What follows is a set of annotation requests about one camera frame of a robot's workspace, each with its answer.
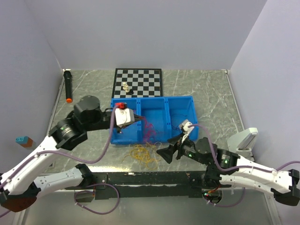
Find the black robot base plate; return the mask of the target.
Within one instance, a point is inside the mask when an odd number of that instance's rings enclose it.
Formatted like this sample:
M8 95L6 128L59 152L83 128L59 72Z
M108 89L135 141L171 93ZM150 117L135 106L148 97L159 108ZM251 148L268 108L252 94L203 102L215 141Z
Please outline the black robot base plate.
M113 185L121 198L188 196L201 198L202 191L217 187L204 181L204 171L94 172L92 184Z

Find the blue three-compartment plastic bin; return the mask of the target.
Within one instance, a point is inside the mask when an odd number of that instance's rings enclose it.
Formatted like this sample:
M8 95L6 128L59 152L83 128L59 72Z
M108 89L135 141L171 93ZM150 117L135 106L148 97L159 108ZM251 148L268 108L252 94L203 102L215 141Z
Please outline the blue three-compartment plastic bin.
M114 129L111 144L166 143L181 133L179 124L184 120L193 124L198 122L192 96L113 98L111 106L119 102L126 103L144 120L130 125L121 133Z

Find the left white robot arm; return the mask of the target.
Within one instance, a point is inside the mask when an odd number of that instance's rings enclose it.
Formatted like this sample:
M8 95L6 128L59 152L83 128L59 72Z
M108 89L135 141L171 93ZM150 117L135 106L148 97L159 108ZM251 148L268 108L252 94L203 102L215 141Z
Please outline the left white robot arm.
M142 117L136 115L126 103L117 103L109 111L101 111L95 96L84 96L74 105L73 111L54 126L44 140L17 166L0 176L0 204L3 208L20 212L38 198L69 187L89 188L94 183L88 164L100 161L104 153L93 161L69 155L77 145L88 139L87 132L113 130L120 132ZM78 162L68 171L43 176L42 173L59 156Z

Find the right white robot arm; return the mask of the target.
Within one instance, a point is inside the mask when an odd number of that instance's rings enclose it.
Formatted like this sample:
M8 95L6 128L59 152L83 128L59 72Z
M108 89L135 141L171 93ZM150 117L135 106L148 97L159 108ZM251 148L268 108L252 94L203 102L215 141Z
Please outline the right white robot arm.
M229 185L258 190L273 196L278 203L297 206L300 202L300 190L297 184L300 173L297 170L275 170L259 165L245 157L220 149L208 138L193 142L178 135L168 140L169 146L157 150L157 154L167 163L171 163L174 153L176 159L182 156L206 165L206 171L196 182L203 189L216 190Z

